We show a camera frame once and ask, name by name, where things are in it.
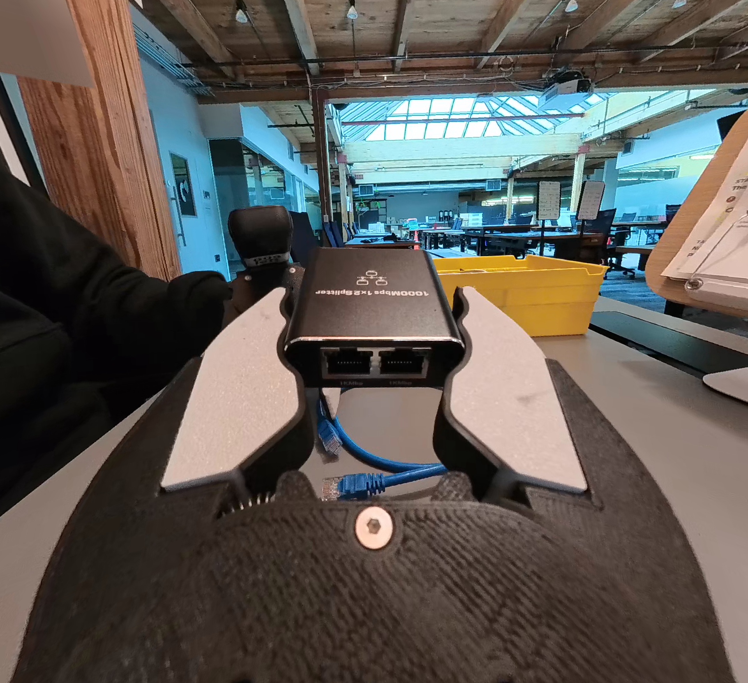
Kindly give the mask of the wooden post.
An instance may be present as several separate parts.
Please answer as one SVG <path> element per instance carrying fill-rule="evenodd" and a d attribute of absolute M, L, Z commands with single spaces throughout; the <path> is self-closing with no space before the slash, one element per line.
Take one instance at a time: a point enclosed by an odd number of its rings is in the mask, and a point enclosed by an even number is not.
<path fill-rule="evenodd" d="M 51 201 L 147 275 L 182 269 L 129 0 L 66 0 L 92 86 L 20 77 Z"/>

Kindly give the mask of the wooden document stand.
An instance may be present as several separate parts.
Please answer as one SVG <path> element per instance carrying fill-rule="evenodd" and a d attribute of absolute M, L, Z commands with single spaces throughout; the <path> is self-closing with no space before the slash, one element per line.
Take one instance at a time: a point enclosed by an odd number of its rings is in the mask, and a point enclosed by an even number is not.
<path fill-rule="evenodd" d="M 697 221 L 715 198 L 737 155 L 747 145 L 746 141 L 747 121 L 746 113 L 743 113 L 727 133 L 714 159 L 707 165 L 649 258 L 646 267 L 647 284 L 657 295 L 670 302 L 736 317 L 747 316 L 747 304 L 746 309 L 740 309 L 698 301 L 687 294 L 682 280 L 662 276 L 662 272 L 676 257 Z"/>

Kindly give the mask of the white ceiling projector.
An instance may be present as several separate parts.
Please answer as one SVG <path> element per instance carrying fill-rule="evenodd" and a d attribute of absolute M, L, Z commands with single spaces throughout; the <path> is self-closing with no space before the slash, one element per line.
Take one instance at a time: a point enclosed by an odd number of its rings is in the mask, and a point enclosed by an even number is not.
<path fill-rule="evenodd" d="M 538 109 L 568 111 L 589 97 L 593 90 L 593 81 L 581 71 L 560 71 L 547 80 L 546 87 L 538 97 Z"/>

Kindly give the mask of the grey desk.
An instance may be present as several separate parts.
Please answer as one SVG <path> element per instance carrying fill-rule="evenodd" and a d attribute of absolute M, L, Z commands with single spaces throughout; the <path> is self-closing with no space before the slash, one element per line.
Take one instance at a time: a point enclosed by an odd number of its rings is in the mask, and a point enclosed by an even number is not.
<path fill-rule="evenodd" d="M 537 341 L 588 482 L 479 504 L 161 487 L 201 359 L 2 516 L 2 681 L 746 681 L 746 405 L 599 333 Z"/>

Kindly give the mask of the white board on stand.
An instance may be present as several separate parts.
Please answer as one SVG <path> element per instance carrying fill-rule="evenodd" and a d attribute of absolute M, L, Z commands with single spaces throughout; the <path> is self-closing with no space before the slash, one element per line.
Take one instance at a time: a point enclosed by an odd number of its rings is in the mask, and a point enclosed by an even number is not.
<path fill-rule="evenodd" d="M 538 242 L 539 256 L 545 252 L 545 230 L 547 221 L 557 221 L 560 211 L 560 181 L 539 181 L 536 201 L 536 218 L 540 224 Z"/>
<path fill-rule="evenodd" d="M 603 181 L 587 180 L 582 183 L 575 216 L 581 235 L 585 233 L 585 230 L 589 231 L 589 224 L 598 218 L 604 189 Z"/>

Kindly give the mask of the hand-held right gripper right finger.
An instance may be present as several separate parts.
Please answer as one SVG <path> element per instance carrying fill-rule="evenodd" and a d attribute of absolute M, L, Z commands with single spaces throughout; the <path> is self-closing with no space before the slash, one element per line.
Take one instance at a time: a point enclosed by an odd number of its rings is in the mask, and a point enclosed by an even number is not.
<path fill-rule="evenodd" d="M 458 287 L 453 313 L 465 345 L 444 382 L 434 451 L 467 475 L 478 499 L 531 486 L 587 490 L 547 358 L 518 323 L 474 287 Z"/>

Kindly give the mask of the yellow plastic bin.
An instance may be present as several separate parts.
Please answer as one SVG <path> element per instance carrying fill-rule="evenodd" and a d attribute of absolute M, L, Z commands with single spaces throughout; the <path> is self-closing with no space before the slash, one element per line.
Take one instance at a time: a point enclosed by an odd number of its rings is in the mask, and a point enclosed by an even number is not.
<path fill-rule="evenodd" d="M 529 255 L 433 258 L 449 304 L 457 287 L 473 287 L 530 336 L 588 330 L 607 267 Z"/>

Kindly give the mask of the black office chair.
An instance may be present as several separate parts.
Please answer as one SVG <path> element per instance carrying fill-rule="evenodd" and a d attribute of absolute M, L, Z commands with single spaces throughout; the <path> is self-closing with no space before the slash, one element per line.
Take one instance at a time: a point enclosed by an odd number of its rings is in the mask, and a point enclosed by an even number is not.
<path fill-rule="evenodd" d="M 613 231 L 615 217 L 615 208 L 606 209 L 599 211 L 596 219 L 579 223 L 581 236 L 579 256 L 582 261 L 591 264 L 604 264 L 613 271 L 621 271 L 624 275 L 633 278 L 635 277 L 635 270 L 622 267 L 623 255 L 616 251 L 618 247 L 625 245 L 629 230 Z"/>

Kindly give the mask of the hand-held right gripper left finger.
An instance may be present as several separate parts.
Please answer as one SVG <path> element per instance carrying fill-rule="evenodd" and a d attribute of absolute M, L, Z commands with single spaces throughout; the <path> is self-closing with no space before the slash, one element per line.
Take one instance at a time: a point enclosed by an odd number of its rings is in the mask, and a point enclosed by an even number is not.
<path fill-rule="evenodd" d="M 284 354 L 290 290 L 272 289 L 204 352 L 162 476 L 165 491 L 228 482 L 276 491 L 313 450 L 304 382 Z"/>

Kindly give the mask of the person's left forearm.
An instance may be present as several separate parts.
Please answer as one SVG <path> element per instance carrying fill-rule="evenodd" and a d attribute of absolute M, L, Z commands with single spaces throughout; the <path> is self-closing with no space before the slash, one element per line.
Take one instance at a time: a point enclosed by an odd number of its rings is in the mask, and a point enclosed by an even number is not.
<path fill-rule="evenodd" d="M 171 281 L 1 177 L 2 512 L 163 389 L 224 324 L 233 286 Z"/>

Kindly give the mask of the black network adapter box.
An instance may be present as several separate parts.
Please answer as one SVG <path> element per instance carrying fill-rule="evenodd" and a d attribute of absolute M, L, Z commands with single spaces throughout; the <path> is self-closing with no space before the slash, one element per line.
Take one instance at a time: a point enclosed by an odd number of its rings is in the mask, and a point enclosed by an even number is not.
<path fill-rule="evenodd" d="M 308 389 L 440 389 L 464 351 L 431 258 L 386 248 L 318 249 L 284 341 Z"/>

